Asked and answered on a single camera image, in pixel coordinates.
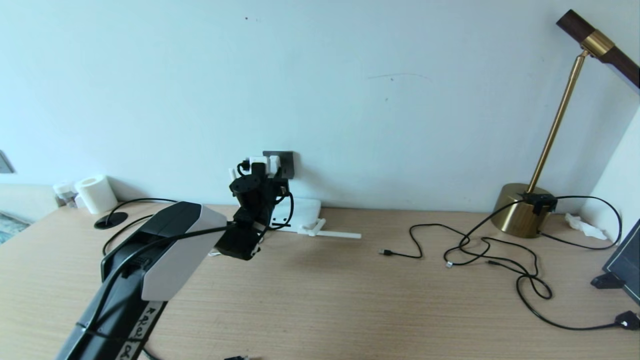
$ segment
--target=brass lamp pole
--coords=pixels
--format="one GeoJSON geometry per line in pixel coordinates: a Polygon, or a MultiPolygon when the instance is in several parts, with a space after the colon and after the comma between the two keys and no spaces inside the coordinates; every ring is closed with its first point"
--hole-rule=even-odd
{"type": "MultiPolygon", "coordinates": [[[[526,193],[549,194],[548,191],[536,187],[536,184],[542,173],[542,168],[545,166],[551,146],[554,143],[560,123],[564,117],[564,112],[571,99],[573,88],[578,80],[578,75],[580,75],[582,64],[587,56],[591,55],[603,63],[613,65],[632,85],[635,85],[635,88],[640,88],[640,68],[638,68],[629,57],[622,53],[609,38],[591,26],[580,17],[580,15],[573,10],[569,10],[556,24],[576,39],[583,50],[573,63],[564,94],[556,112],[556,117],[551,125],[551,130],[547,136],[547,141],[542,149],[531,181],[529,184],[512,183],[504,185],[495,203],[495,210],[512,202],[522,200],[522,195],[526,193]]],[[[498,229],[505,233],[521,238],[535,238],[538,235],[538,230],[544,226],[550,208],[549,206],[543,206],[538,214],[534,213],[533,209],[533,204],[519,202],[495,215],[491,221],[498,229]]]]}

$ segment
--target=wall outlet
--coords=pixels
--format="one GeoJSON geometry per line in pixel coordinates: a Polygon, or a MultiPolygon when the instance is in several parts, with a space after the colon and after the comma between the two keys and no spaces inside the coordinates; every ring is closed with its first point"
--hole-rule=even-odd
{"type": "Polygon", "coordinates": [[[0,151],[0,174],[11,174],[13,172],[13,168],[9,164],[9,161],[4,156],[3,152],[0,151]]]}

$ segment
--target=white wall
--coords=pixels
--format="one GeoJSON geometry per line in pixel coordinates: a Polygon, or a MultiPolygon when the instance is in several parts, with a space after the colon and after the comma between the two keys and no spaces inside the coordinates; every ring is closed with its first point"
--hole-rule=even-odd
{"type": "MultiPolygon", "coordinates": [[[[228,167],[294,150],[299,197],[488,211],[536,164],[570,8],[638,61],[637,0],[0,0],[0,183],[233,203],[228,167]]],[[[637,102],[588,60],[540,186],[590,193],[637,102]]]]}
{"type": "MultiPolygon", "coordinates": [[[[640,108],[591,196],[605,199],[620,212],[624,239],[640,219],[640,108]]],[[[604,229],[609,239],[618,235],[616,216],[600,201],[589,199],[580,214],[604,229]]]]}

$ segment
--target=wooden desk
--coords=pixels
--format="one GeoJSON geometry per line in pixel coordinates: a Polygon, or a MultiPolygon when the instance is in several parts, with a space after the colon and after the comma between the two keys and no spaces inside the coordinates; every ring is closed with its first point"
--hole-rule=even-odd
{"type": "MultiPolygon", "coordinates": [[[[130,220],[164,205],[127,206],[130,220]]],[[[231,206],[212,206],[227,216],[231,206]]],[[[410,225],[441,222],[470,229],[472,213],[324,209],[327,230],[362,232],[361,240],[271,233],[251,261],[205,258],[169,302],[148,343],[163,360],[248,354],[300,359],[639,359],[640,332],[574,332],[532,315],[515,291],[516,275],[482,261],[446,268],[445,249],[459,237],[410,225]]],[[[97,217],[62,208],[0,247],[0,359],[51,359],[99,287],[100,249],[117,229],[93,229],[97,217]]],[[[552,234],[601,245],[552,219],[552,234]]],[[[510,239],[491,225],[477,235],[510,239]]],[[[596,290],[612,250],[588,251],[552,240],[511,238],[541,257],[556,297],[525,292],[543,314],[566,325],[612,322],[637,305],[622,291],[596,290]]],[[[492,252],[532,264],[523,250],[492,252]]]]}

